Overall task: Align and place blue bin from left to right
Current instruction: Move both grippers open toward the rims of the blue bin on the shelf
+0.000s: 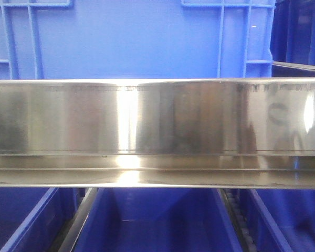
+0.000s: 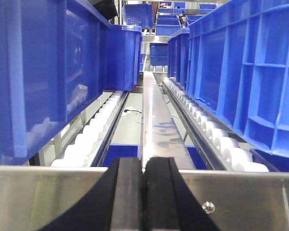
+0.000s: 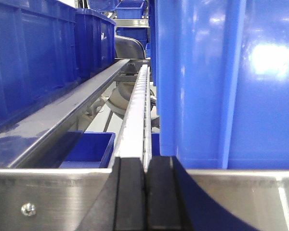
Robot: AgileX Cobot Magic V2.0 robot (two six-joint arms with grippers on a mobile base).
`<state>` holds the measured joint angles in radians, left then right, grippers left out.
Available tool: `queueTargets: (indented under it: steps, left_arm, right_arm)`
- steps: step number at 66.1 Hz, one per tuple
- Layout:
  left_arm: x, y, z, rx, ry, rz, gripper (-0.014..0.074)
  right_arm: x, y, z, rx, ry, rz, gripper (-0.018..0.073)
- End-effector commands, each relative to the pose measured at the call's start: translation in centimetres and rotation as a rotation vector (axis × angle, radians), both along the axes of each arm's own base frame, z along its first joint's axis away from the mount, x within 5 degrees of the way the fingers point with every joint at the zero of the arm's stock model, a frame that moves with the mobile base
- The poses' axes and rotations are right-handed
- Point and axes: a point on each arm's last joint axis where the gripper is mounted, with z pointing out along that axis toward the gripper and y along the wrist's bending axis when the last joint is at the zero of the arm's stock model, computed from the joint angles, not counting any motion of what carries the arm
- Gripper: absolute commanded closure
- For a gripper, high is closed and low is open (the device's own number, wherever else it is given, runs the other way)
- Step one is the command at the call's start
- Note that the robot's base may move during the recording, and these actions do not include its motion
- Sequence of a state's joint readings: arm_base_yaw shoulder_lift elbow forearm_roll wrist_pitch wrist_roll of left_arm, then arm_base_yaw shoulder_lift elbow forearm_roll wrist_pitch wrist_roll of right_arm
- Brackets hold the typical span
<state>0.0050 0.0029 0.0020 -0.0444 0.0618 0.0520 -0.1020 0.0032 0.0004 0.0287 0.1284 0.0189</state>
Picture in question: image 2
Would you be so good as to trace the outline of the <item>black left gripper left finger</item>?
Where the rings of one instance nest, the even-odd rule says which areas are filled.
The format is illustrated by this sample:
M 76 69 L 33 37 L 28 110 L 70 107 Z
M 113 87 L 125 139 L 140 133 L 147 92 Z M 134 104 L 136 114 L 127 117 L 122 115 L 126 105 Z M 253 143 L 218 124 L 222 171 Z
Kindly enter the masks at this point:
M 141 180 L 142 169 L 138 158 L 114 159 L 79 201 L 42 230 L 141 230 Z

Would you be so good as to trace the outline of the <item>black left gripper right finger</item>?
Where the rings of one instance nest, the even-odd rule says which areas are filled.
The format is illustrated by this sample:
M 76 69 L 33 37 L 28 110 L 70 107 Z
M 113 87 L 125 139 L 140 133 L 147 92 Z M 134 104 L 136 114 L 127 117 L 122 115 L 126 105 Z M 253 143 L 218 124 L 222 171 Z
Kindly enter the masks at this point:
M 142 196 L 145 231 L 219 230 L 188 188 L 173 158 L 150 158 Z

